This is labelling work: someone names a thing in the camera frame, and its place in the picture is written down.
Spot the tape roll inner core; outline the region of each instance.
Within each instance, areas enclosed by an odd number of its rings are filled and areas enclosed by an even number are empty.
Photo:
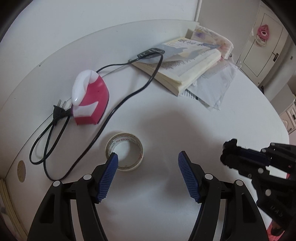
[[[118,155],[118,170],[131,171],[137,168],[143,159],[143,147],[140,140],[129,133],[119,133],[107,143],[106,156],[112,152]]]

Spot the drawer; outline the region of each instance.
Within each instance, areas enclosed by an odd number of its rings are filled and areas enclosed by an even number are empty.
[[[287,113],[293,123],[293,126],[296,127],[296,107],[295,104],[292,104],[288,109]]]
[[[284,125],[285,125],[288,132],[291,132],[291,131],[293,131],[295,129],[295,126],[293,125],[293,122],[292,122],[290,116],[288,115],[287,111],[282,113],[280,115],[280,118],[281,118],[282,122],[284,123]]]

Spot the white handle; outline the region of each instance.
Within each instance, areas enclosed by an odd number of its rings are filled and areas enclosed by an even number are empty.
[[[95,82],[98,77],[99,75],[95,71],[90,69],[84,70],[77,75],[72,88],[73,105],[80,105],[86,94],[88,84]]]

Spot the pink bag hanging on door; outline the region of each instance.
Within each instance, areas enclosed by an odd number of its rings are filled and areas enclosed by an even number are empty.
[[[263,47],[266,45],[266,42],[269,39],[269,28],[267,24],[258,28],[255,39],[259,46]]]

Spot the pink and white iron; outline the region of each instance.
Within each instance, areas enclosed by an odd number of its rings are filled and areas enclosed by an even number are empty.
[[[80,72],[72,88],[73,116],[77,125],[97,124],[109,100],[109,91],[93,70]]]

